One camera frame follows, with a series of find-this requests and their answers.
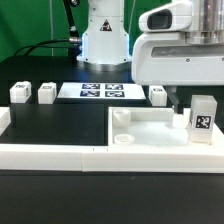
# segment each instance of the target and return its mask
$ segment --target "white cube with fiducial marker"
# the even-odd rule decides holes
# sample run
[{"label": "white cube with fiducial marker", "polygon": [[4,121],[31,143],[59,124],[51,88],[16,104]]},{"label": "white cube with fiducial marker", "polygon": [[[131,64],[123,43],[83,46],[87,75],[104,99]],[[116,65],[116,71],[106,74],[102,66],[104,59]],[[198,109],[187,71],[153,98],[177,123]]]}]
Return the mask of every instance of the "white cube with fiducial marker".
[{"label": "white cube with fiducial marker", "polygon": [[38,90],[38,103],[39,104],[53,104],[57,96],[56,83],[43,83]]},{"label": "white cube with fiducial marker", "polygon": [[210,143],[217,102],[213,96],[193,95],[187,127],[190,142]]},{"label": "white cube with fiducial marker", "polygon": [[167,104],[167,92],[163,86],[149,86],[149,100],[154,107],[165,107]]},{"label": "white cube with fiducial marker", "polygon": [[17,82],[10,89],[11,103],[26,103],[31,95],[31,83],[28,81]]}]

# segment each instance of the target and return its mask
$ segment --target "black surface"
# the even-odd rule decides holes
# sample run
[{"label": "black surface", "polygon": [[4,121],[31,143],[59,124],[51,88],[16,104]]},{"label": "black surface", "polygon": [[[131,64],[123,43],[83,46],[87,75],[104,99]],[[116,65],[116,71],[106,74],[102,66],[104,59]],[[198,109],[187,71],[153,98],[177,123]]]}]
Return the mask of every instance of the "black surface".
[{"label": "black surface", "polygon": [[[129,71],[98,72],[72,64],[66,57],[11,57],[0,63],[0,106],[10,106],[12,124],[0,143],[53,145],[107,145],[108,107],[145,106],[146,100],[56,99],[38,104],[43,82],[133,83]],[[30,81],[32,97],[26,104],[11,104],[9,89]]]},{"label": "black surface", "polygon": [[224,176],[0,173],[4,224],[223,224]]},{"label": "black surface", "polygon": [[0,143],[107,144],[107,122],[102,104],[13,104],[11,119]]}]

